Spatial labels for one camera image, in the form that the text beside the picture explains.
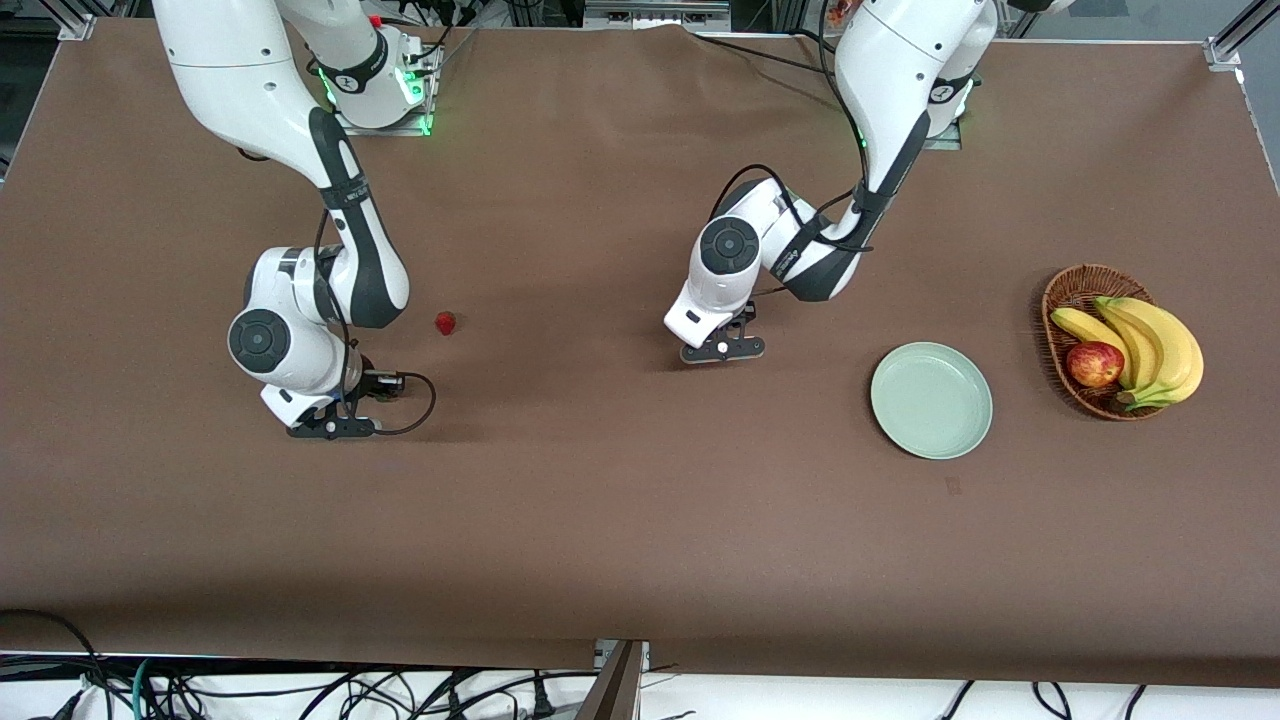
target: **teal cable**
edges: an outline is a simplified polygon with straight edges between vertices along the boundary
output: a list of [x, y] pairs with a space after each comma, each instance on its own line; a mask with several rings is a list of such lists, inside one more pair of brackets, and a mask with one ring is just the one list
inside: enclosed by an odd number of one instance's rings
[[138, 664], [138, 671], [133, 674], [133, 720], [142, 720], [142, 678], [146, 676], [147, 665], [151, 664], [151, 659], [147, 657]]

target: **bunch of bananas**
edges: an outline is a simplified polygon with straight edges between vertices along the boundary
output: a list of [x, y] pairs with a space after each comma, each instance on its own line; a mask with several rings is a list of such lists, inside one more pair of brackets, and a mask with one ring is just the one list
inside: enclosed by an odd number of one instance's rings
[[1074, 307], [1059, 307], [1053, 323], [1082, 342], [1111, 345], [1124, 355], [1116, 397], [1125, 410], [1167, 407], [1196, 392], [1204, 377], [1204, 356], [1196, 336], [1167, 310], [1137, 297], [1093, 301], [1107, 327]]

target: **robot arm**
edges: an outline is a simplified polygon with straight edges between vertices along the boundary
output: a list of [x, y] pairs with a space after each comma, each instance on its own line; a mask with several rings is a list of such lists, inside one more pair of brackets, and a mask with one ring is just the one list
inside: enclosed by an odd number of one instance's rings
[[[760, 266], [806, 302], [829, 300], [849, 284], [932, 128], [951, 122], [972, 87], [973, 68], [995, 35], [992, 3], [879, 0], [856, 10], [836, 49], [835, 76], [863, 133], [865, 177], [837, 223], [774, 179], [731, 192], [699, 236], [689, 281], [664, 319], [686, 351], [703, 348], [746, 309]], [[960, 91], [943, 94], [940, 83]], [[763, 345], [751, 347], [763, 351]], [[685, 359], [736, 359], [709, 350]]]
[[[328, 5], [358, 10], [356, 0]], [[264, 252], [246, 283], [244, 310], [228, 332], [237, 364], [268, 384], [264, 401], [297, 427], [352, 389], [361, 374], [360, 355], [346, 352], [326, 323], [340, 313], [357, 327], [388, 325], [408, 302], [408, 275], [351, 142], [297, 74], [275, 4], [156, 0], [155, 10], [178, 88], [196, 119], [227, 142], [303, 174], [338, 229], [340, 249]], [[347, 35], [379, 46], [362, 14], [348, 20], [358, 27]], [[344, 355], [355, 357], [355, 368], [343, 366]]]

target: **round plate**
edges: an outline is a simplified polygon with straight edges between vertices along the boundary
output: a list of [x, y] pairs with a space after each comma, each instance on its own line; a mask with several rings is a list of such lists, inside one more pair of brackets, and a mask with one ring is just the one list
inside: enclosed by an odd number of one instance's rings
[[991, 429], [991, 388], [972, 360], [936, 342], [904, 345], [872, 378], [872, 410], [902, 450], [951, 460], [978, 447]]

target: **wicker basket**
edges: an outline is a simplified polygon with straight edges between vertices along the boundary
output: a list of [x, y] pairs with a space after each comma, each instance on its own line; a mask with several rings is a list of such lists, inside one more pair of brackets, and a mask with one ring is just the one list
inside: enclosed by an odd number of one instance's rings
[[1047, 346], [1042, 347], [1044, 359], [1053, 364], [1061, 389], [1079, 402], [1087, 411], [1106, 418], [1108, 420], [1143, 420], [1160, 413], [1162, 407], [1139, 407], [1133, 413], [1126, 413], [1124, 405], [1116, 400], [1120, 386], [1111, 383], [1106, 387], [1088, 388], [1071, 379], [1066, 370], [1066, 354], [1079, 343], [1066, 331], [1059, 328], [1050, 319], [1050, 314], [1059, 307], [1075, 307], [1083, 310], [1097, 319], [1102, 319], [1097, 309], [1093, 307], [1093, 299], [1098, 296], [1110, 297], [1137, 297], [1155, 305], [1151, 293], [1138, 281], [1108, 268], [1106, 265], [1076, 265], [1068, 268], [1053, 275], [1044, 295], [1041, 299], [1041, 323], [1044, 325], [1044, 338]]

